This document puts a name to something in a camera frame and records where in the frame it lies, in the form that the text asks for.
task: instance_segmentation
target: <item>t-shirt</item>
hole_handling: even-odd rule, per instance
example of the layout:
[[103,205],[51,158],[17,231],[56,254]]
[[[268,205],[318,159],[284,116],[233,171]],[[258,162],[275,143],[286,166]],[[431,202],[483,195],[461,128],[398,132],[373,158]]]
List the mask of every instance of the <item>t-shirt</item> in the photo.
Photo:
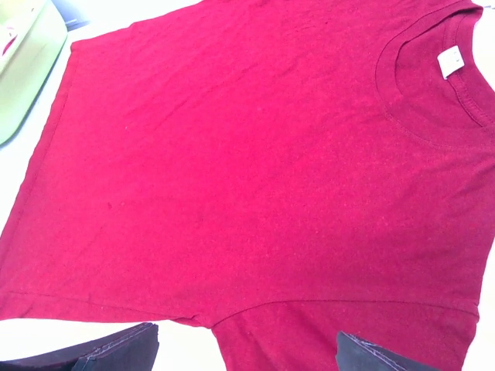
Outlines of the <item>t-shirt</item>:
[[229,370],[335,370],[338,331],[460,369],[495,236],[481,12],[204,0],[74,43],[0,318],[205,326]]

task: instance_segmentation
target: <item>white tag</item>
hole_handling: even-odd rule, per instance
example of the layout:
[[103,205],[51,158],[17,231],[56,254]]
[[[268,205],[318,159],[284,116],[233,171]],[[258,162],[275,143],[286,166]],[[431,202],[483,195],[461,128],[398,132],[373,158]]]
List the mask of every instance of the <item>white tag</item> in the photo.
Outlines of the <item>white tag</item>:
[[440,70],[442,70],[442,75],[445,80],[452,73],[457,71],[459,68],[464,66],[463,56],[457,45],[445,52],[441,52],[437,57],[440,63]]

